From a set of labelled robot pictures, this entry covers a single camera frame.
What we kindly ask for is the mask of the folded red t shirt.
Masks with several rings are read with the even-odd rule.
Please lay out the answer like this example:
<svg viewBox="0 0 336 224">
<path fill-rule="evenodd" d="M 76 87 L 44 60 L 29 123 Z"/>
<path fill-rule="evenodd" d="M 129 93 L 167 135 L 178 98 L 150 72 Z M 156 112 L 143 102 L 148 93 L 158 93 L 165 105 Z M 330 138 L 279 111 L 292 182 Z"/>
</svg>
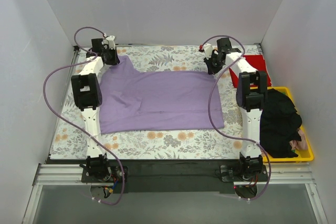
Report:
<svg viewBox="0 0 336 224">
<path fill-rule="evenodd" d="M 271 87 L 271 79 L 267 72 L 266 63 L 262 55 L 245 55 L 246 61 L 254 68 L 259 71 L 264 71 L 267 75 L 267 86 Z M 238 86 L 238 74 L 236 74 L 232 68 L 229 69 L 230 77 L 232 79 L 233 87 L 237 88 Z"/>
</svg>

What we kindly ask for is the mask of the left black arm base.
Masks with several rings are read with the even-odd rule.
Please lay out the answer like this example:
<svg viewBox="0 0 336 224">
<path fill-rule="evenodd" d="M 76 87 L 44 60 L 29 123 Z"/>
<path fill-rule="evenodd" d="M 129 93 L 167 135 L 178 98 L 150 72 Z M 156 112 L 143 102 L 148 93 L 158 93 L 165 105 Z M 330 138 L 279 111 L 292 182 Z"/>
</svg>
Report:
<svg viewBox="0 0 336 224">
<path fill-rule="evenodd" d="M 83 183 L 114 183 L 122 182 L 122 170 L 119 166 L 89 167 L 80 164 L 82 168 L 81 181 Z"/>
</svg>

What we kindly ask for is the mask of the black clothes pile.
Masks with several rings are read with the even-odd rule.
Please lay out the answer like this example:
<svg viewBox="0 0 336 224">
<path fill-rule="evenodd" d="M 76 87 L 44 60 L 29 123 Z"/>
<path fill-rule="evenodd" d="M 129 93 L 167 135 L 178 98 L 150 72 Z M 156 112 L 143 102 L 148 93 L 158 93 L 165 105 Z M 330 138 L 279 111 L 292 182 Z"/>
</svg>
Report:
<svg viewBox="0 0 336 224">
<path fill-rule="evenodd" d="M 290 142 L 301 141 L 298 133 L 302 118 L 292 100 L 276 89 L 268 90 L 268 98 L 260 119 L 260 144 L 273 158 L 294 158 Z"/>
</svg>

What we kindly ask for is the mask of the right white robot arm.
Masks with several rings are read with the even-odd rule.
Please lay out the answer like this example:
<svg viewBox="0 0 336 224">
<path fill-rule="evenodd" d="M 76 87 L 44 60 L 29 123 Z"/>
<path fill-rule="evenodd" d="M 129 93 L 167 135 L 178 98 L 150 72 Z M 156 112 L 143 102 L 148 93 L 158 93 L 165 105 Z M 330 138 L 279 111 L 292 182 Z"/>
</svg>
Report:
<svg viewBox="0 0 336 224">
<path fill-rule="evenodd" d="M 237 173 L 242 180 L 251 180 L 263 165 L 260 119 L 267 100 L 267 74 L 247 62 L 244 46 L 232 36 L 213 36 L 200 45 L 199 51 L 205 54 L 208 74 L 222 76 L 230 69 L 238 77 L 236 103 L 243 119 L 239 158 L 243 164 Z"/>
</svg>

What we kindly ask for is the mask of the yellow plastic tray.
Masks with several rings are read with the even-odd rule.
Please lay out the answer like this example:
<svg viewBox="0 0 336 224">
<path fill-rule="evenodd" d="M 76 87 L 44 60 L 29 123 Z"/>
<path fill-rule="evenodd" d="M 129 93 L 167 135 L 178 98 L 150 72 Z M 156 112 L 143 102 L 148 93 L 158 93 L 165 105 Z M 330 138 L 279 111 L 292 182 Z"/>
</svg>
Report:
<svg viewBox="0 0 336 224">
<path fill-rule="evenodd" d="M 289 91 L 288 88 L 286 87 L 269 87 L 269 89 L 276 89 L 280 92 L 282 92 L 283 94 L 287 95 L 291 100 L 292 102 L 294 103 L 295 105 L 295 102 L 293 100 L 293 97 L 291 95 L 291 92 Z M 300 129 L 302 129 L 305 133 L 305 130 L 304 130 L 304 127 L 303 127 L 303 123 L 300 127 Z M 309 141 L 308 141 L 308 138 L 306 137 L 307 139 L 307 143 L 308 143 L 308 150 L 306 151 L 299 151 L 298 153 L 298 157 L 294 157 L 294 158 L 273 158 L 271 155 L 269 155 L 268 153 L 268 156 L 269 156 L 269 159 L 271 162 L 273 163 L 279 163 L 279 162 L 286 162 L 286 163 L 289 163 L 289 162 L 309 162 L 309 161 L 312 161 L 314 159 L 314 156 L 313 156 L 313 152 L 312 152 L 312 149 L 311 149 L 311 146 L 309 144 Z"/>
</svg>

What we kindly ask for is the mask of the lavender t shirt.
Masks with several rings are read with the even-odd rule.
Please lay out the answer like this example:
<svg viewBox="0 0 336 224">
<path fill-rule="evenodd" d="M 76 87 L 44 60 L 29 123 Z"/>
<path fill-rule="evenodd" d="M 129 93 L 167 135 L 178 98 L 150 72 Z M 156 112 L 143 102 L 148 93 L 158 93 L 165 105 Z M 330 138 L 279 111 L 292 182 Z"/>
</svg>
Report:
<svg viewBox="0 0 336 224">
<path fill-rule="evenodd" d="M 139 72 L 128 56 L 101 77 L 103 134 L 224 127 L 215 78 L 201 71 Z"/>
</svg>

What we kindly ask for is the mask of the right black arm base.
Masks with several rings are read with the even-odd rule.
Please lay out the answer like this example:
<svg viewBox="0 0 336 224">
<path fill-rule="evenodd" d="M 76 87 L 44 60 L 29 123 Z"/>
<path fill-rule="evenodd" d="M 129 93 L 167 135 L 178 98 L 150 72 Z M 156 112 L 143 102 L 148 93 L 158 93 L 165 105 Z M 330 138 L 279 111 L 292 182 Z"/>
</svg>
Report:
<svg viewBox="0 0 336 224">
<path fill-rule="evenodd" d="M 222 164 L 218 170 L 218 178 L 223 182 L 266 182 L 268 172 L 263 165 L 259 171 L 250 171 L 243 168 L 240 162 Z"/>
</svg>

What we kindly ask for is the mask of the pink garment in tray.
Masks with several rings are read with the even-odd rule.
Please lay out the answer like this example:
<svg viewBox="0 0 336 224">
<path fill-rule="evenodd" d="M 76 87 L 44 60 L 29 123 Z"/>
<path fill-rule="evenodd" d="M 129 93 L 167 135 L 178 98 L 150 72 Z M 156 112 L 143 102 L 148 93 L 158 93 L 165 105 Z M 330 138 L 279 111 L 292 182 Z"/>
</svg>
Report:
<svg viewBox="0 0 336 224">
<path fill-rule="evenodd" d="M 300 150 L 300 151 L 306 151 L 308 150 L 308 143 L 306 139 L 306 135 L 302 129 L 298 130 L 298 134 L 300 136 L 300 141 L 299 140 L 292 140 L 290 141 L 290 146 L 292 150 Z"/>
</svg>

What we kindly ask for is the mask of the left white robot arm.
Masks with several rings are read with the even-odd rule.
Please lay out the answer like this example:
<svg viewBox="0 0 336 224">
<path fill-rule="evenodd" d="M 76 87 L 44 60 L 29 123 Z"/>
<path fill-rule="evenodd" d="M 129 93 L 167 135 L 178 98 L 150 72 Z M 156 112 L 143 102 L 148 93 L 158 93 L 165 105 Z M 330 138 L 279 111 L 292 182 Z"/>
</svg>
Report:
<svg viewBox="0 0 336 224">
<path fill-rule="evenodd" d="M 115 36 L 92 39 L 92 48 L 87 52 L 88 63 L 79 74 L 71 77 L 71 86 L 75 105 L 81 111 L 88 132 L 87 162 L 105 161 L 107 152 L 97 143 L 101 139 L 99 107 L 102 105 L 102 93 L 98 75 L 104 65 L 117 65 L 118 58 Z"/>
</svg>

